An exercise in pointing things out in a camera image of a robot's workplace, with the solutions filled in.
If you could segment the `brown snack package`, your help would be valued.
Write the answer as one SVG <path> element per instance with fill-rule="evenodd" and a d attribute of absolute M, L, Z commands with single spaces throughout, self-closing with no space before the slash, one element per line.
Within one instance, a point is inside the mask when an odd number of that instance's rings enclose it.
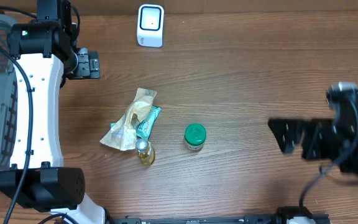
<path fill-rule="evenodd" d="M 120 151 L 135 149 L 137 135 L 132 120 L 136 118 L 142 122 L 149 115 L 156 94 L 155 90 L 138 88 L 134 100 L 126 108 L 124 115 L 100 140 L 100 143 Z"/>

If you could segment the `green lid jar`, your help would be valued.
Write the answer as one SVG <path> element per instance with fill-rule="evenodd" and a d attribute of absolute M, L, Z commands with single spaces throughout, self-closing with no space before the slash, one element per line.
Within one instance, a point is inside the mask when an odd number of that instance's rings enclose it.
<path fill-rule="evenodd" d="M 193 123 L 187 126 L 184 133 L 185 146 L 191 151 L 203 148 L 206 140 L 206 130 L 203 125 Z"/>

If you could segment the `yellow oil bottle silver cap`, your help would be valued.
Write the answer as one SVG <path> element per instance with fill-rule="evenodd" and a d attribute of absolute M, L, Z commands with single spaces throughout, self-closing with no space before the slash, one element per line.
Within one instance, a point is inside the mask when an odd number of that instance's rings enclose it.
<path fill-rule="evenodd" d="M 138 139 L 135 143 L 135 153 L 145 166 L 151 166 L 155 161 L 155 151 L 149 140 Z"/>

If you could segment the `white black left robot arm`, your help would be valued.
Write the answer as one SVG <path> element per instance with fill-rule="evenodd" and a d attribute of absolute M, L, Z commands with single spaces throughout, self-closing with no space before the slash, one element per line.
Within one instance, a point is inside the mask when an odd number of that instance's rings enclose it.
<path fill-rule="evenodd" d="M 17 124 L 0 191 L 13 205 L 60 217 L 66 223 L 107 223 L 107 211 L 85 192 L 80 168 L 66 167 L 58 132 L 60 87 L 66 80 L 98 79 L 96 52 L 79 48 L 78 11 L 68 1 L 39 1 L 34 19 L 14 24 L 8 59 L 17 78 Z"/>

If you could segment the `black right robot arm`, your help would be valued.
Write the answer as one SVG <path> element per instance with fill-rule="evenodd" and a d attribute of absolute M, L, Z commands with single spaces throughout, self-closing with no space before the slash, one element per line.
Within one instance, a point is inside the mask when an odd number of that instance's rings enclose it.
<path fill-rule="evenodd" d="M 306 194 L 334 167 L 343 173 L 358 175 L 358 86 L 351 82 L 331 85 L 326 99 L 335 112 L 333 119 L 268 120 L 283 154 L 291 154 L 300 144 L 304 160 L 331 160 L 327 167 L 320 167 L 318 176 L 302 191 L 298 202 L 300 210 L 303 210 Z"/>

